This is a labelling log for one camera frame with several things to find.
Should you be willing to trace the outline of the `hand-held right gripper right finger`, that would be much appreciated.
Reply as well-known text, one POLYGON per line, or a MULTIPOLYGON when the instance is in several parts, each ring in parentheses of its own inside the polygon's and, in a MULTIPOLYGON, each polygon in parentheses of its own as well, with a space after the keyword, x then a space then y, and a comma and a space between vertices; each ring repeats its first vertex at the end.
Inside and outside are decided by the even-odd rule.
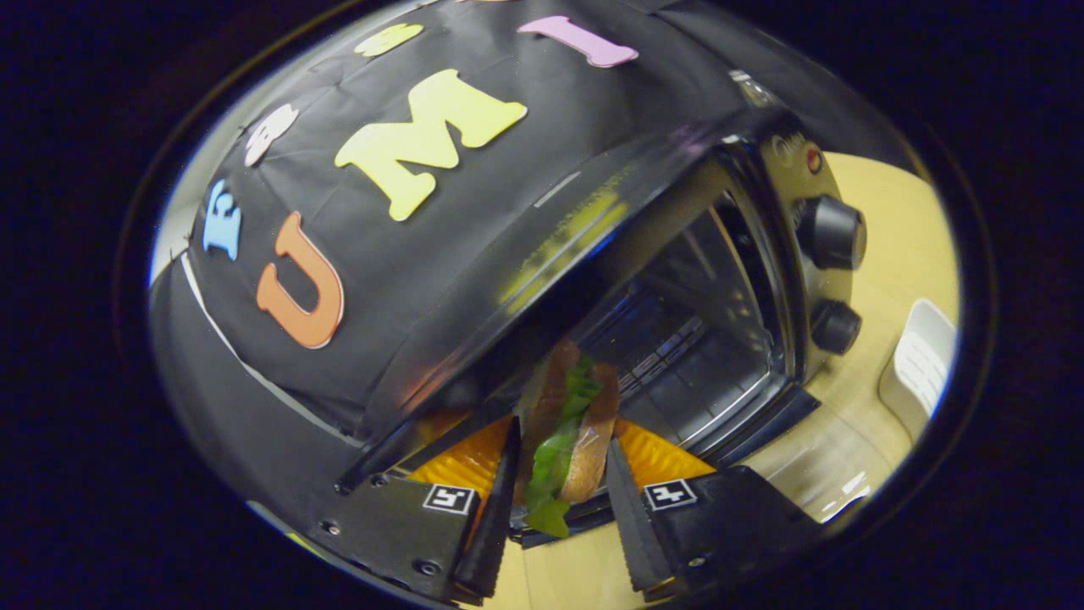
POLYGON ((647 602, 731 600, 806 559, 823 525, 745 466, 715 469, 619 420, 606 485, 628 575, 647 602))

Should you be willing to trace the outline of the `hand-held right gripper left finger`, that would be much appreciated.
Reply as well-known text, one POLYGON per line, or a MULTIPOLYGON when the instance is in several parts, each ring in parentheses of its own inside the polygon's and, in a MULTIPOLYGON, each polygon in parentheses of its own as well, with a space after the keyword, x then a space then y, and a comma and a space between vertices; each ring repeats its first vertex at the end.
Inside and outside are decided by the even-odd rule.
POLYGON ((495 594, 509 536, 520 425, 507 416, 464 440, 479 482, 373 475, 334 503, 311 538, 364 577, 431 602, 481 605, 495 594))

